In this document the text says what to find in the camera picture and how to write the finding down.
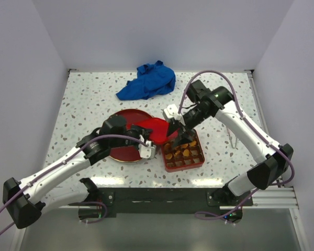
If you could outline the red square box lid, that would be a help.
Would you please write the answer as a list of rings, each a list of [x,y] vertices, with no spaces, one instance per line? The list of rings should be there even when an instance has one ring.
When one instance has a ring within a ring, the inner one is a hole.
[[[163,145],[178,136],[177,132],[167,136],[169,123],[160,118],[149,118],[139,122],[134,122],[133,124],[145,129],[151,129],[152,133],[150,134],[149,139],[156,145]]]

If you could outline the round dark red tray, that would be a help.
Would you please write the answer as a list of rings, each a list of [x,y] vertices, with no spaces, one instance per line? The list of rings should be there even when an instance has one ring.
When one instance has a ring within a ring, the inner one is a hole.
[[[152,118],[150,114],[139,109],[124,109],[115,112],[111,116],[123,116],[126,119],[126,129],[130,129],[132,124]],[[139,151],[134,146],[119,147],[111,150],[110,157],[119,162],[137,162],[141,160]]]

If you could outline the pink metal tongs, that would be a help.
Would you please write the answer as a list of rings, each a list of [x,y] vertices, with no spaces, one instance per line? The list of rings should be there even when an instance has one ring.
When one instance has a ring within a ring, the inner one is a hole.
[[[236,149],[237,148],[237,143],[238,143],[238,138],[231,133],[229,128],[226,128],[226,130],[227,130],[227,134],[228,134],[228,138],[229,138],[229,142],[230,142],[231,148],[232,149]]]

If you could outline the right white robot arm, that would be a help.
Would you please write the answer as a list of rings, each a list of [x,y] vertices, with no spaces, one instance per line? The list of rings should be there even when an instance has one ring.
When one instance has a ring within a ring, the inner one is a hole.
[[[193,140],[194,128],[213,117],[235,134],[256,162],[246,173],[215,191],[212,194],[215,201],[233,206],[248,191],[265,190],[288,169],[293,148],[289,144],[281,145],[258,127],[225,87],[210,90],[201,81],[195,81],[186,96],[195,104],[188,112],[181,114],[175,104],[163,110],[163,117],[169,124],[167,135],[178,134],[174,146],[189,143]]]

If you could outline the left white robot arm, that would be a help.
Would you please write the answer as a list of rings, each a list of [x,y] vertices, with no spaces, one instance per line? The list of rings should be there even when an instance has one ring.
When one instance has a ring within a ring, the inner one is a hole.
[[[10,178],[3,184],[3,204],[18,229],[35,223],[51,205],[74,201],[68,196],[46,199],[45,196],[61,182],[108,157],[112,149],[133,146],[140,157],[155,155],[150,140],[153,129],[132,124],[127,128],[123,116],[112,116],[83,137],[75,147],[47,168],[21,180]]]

